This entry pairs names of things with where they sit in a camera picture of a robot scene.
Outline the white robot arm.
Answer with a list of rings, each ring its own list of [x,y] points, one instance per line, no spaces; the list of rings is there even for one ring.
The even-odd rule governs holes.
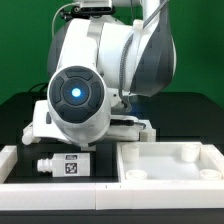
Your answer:
[[[130,94],[151,97],[171,82],[176,50],[169,0],[73,0],[52,33],[47,98],[35,104],[33,136],[88,147],[137,141],[150,124],[118,115]]]

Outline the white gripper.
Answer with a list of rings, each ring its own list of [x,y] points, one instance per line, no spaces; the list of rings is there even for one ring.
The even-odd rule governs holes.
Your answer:
[[[54,138],[67,144],[96,144],[101,140],[136,142],[140,141],[141,131],[152,128],[149,120],[139,120],[137,117],[126,115],[112,115],[110,125],[99,133],[103,124],[103,120],[99,120],[92,125],[72,127],[65,132],[55,124],[49,113],[47,101],[41,100],[35,104],[33,136]]]

